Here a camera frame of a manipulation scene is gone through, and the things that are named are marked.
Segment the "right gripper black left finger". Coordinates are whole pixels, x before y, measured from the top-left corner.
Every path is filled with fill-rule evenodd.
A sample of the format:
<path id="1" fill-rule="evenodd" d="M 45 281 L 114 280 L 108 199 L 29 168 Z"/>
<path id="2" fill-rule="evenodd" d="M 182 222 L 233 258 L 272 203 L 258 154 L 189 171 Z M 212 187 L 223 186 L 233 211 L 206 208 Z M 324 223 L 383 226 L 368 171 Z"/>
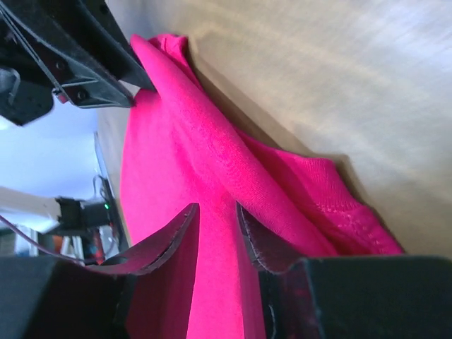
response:
<path id="1" fill-rule="evenodd" d="M 185 338 L 200 208 L 99 266 L 52 256 L 1 259 L 2 338 Z"/>

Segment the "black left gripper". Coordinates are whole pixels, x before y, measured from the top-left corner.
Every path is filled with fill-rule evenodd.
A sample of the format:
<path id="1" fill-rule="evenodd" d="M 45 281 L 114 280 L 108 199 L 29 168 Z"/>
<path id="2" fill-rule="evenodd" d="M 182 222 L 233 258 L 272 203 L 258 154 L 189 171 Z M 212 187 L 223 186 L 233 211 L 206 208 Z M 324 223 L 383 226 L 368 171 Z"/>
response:
<path id="1" fill-rule="evenodd" d="M 25 126 L 54 107 L 131 107 L 123 82 L 154 88 L 105 1 L 1 2 L 1 118 Z"/>

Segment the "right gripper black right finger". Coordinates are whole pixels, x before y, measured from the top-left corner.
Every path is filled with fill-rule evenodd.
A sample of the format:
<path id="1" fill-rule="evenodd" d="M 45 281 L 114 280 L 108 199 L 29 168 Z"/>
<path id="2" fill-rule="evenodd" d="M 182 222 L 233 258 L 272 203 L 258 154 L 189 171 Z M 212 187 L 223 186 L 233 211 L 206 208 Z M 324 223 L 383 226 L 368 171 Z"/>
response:
<path id="1" fill-rule="evenodd" d="M 450 338 L 451 261 L 438 256 L 307 258 L 242 206 L 268 338 Z"/>

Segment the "bright pink t shirt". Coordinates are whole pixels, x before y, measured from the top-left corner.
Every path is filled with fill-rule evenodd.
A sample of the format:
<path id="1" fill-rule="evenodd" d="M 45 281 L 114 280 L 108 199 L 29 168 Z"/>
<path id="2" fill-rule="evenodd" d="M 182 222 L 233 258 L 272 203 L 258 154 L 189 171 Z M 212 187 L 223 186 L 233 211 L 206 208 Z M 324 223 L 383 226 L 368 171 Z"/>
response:
<path id="1" fill-rule="evenodd" d="M 305 256 L 402 253 L 333 161 L 268 147 L 233 127 L 192 72 L 185 37 L 134 35 L 131 46 L 155 89 L 140 90 L 130 111 L 120 201 L 133 242 L 200 205 L 189 338 L 265 335 L 237 206 Z"/>

